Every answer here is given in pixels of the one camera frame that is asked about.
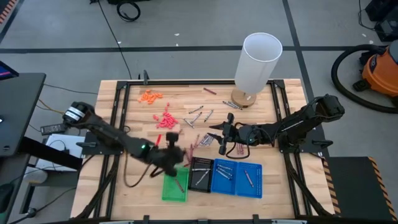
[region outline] black desk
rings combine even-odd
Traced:
[[[0,185],[22,177],[30,156],[76,170],[81,167],[82,159],[24,136],[44,80],[44,73],[22,73],[20,77],[0,81]],[[7,210],[0,213],[0,223],[7,222],[21,182],[22,178],[13,181],[11,200]]]

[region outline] wooden tabletop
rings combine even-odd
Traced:
[[[116,80],[101,82],[95,106],[96,114],[102,116],[108,122],[112,112],[116,83]],[[299,79],[286,79],[285,85],[290,109],[293,113],[306,105],[307,102]],[[126,125],[131,128],[129,135],[147,138],[155,142],[158,134],[165,134],[170,131],[168,128],[157,129],[155,127],[157,121],[152,117],[153,114],[161,117],[167,103],[170,103],[169,113],[179,121],[179,124],[172,131],[178,132],[183,129],[177,144],[186,148],[189,148],[189,145],[195,141],[197,134],[204,136],[208,131],[221,134],[221,131],[210,129],[208,126],[226,121],[228,112],[234,113],[235,122],[274,123],[277,121],[269,85],[257,95],[254,105],[242,111],[232,109],[222,103],[223,100],[230,100],[233,85],[206,85],[217,95],[204,91],[203,87],[203,85],[132,86],[126,116]],[[146,89],[163,93],[164,97],[157,99],[151,105],[146,102],[139,103],[137,99]],[[119,105],[116,124],[119,124],[122,104]],[[193,118],[195,113],[188,114],[188,112],[201,105],[204,106],[201,110],[203,115],[195,122],[195,129],[192,129],[183,122],[182,118]],[[210,110],[214,110],[214,113],[204,123],[204,115]],[[160,147],[165,147],[164,137],[160,142]],[[218,148],[218,143],[213,141],[209,147],[196,149],[193,155],[209,159],[226,159],[225,156],[218,154]],[[334,213],[321,160],[309,154],[302,154],[301,159],[308,188],[326,210]],[[103,156],[95,156],[81,171],[71,217],[78,215],[96,192],[102,160]],[[252,147],[250,157],[243,160],[244,162],[262,164],[263,195],[261,199],[188,191],[188,198],[185,203],[164,202],[162,201],[162,176],[151,179],[148,172],[137,187],[130,189],[124,185],[124,160],[125,155],[122,155],[116,182],[112,220],[142,220],[144,215],[150,215],[151,220],[252,219],[253,214],[258,214],[260,218],[294,217],[284,159],[277,145],[275,148],[271,146]],[[135,183],[142,175],[145,167],[145,164],[129,157],[127,181],[130,184]],[[300,211],[304,214],[301,192],[297,186],[296,189]],[[101,209],[102,215],[104,215],[107,195],[106,192]]]

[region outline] wooden lamp base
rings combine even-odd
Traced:
[[[237,88],[235,88],[231,94],[232,102],[242,108],[248,108],[249,106],[253,105],[256,101],[256,98],[256,94],[246,94]]]

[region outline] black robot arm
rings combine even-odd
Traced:
[[[124,131],[112,127],[95,114],[93,106],[83,102],[73,102],[62,118],[68,127],[89,129],[105,146],[125,148],[133,158],[160,167],[172,177],[177,175],[174,165],[183,162],[184,152],[174,144],[178,141],[177,133],[167,133],[169,146],[159,149],[147,139],[130,137]]]
[[[277,137],[291,147],[303,143],[306,135],[322,122],[340,119],[345,110],[340,105],[337,97],[325,95],[314,98],[309,104],[299,111],[285,117],[282,121],[273,124],[242,124],[233,125],[234,115],[228,113],[228,121],[210,126],[213,129],[223,130],[223,137],[211,134],[220,144],[219,153],[225,155],[226,143],[235,142],[248,146],[259,144],[274,144]]]

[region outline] computer monitor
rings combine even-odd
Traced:
[[[8,67],[4,62],[0,61],[0,80],[18,77],[19,74],[12,68]]]

